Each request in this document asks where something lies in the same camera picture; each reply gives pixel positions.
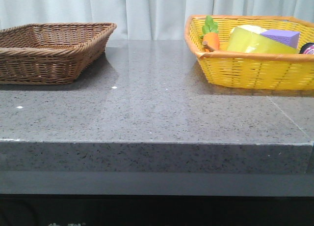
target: white curtain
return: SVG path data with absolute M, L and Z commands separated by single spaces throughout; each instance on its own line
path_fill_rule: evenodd
M 183 39 L 192 14 L 283 15 L 314 21 L 314 0 L 0 0 L 0 28 L 115 22 L 111 39 Z

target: brown wicker basket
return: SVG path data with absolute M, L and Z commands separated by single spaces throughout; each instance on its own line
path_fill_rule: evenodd
M 0 30 L 0 84 L 70 84 L 115 29 L 114 23 L 49 23 Z

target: basket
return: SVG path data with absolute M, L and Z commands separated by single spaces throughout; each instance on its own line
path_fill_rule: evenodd
M 220 50 L 207 53 L 200 36 L 206 15 L 188 18 L 184 38 L 208 82 L 226 87 L 271 90 L 314 89 L 314 55 L 257 54 L 224 51 L 230 30 L 240 25 L 299 31 L 299 48 L 314 42 L 314 24 L 294 17 L 214 15 L 218 22 Z
M 70 84 L 105 50 L 115 28 L 49 23 L 0 30 L 0 84 Z

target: basket rim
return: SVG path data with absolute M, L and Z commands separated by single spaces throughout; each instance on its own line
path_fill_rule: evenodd
M 205 19 L 207 15 L 190 15 L 186 21 L 184 29 L 184 39 L 190 50 L 198 59 L 203 58 L 243 58 L 252 60 L 275 60 L 275 61 L 293 61 L 293 62 L 314 62 L 314 55 L 306 54 L 266 54 L 266 53 L 238 53 L 216 50 L 214 52 L 202 52 L 192 42 L 189 35 L 189 27 L 193 19 Z M 238 15 L 211 15 L 214 19 L 249 19 L 249 20 L 284 20 L 296 22 L 308 27 L 314 28 L 314 23 L 300 20 L 292 16 L 238 16 Z
M 11 28 L 6 28 L 0 30 L 2 32 L 13 31 L 17 29 L 23 29 L 27 27 L 53 27 L 53 26 L 94 26 L 94 25 L 108 25 L 109 28 L 107 30 L 103 30 L 101 33 L 97 34 L 96 36 L 92 37 L 85 42 L 78 43 L 71 48 L 67 49 L 52 49 L 52 48 L 1 48 L 0 47 L 0 55 L 4 56 L 69 56 L 75 55 L 77 53 L 81 53 L 86 51 L 94 42 L 100 41 L 103 38 L 108 37 L 113 31 L 117 28 L 115 23 L 110 22 L 95 22 L 95 23 L 79 23 L 79 22 L 72 22 L 72 23 L 33 23 L 27 24 L 22 26 L 16 26 Z

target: table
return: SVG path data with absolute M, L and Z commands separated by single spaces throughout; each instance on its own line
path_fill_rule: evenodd
M 0 85 L 0 194 L 312 197 L 313 96 L 211 85 L 184 41 L 109 40 L 71 85 Z

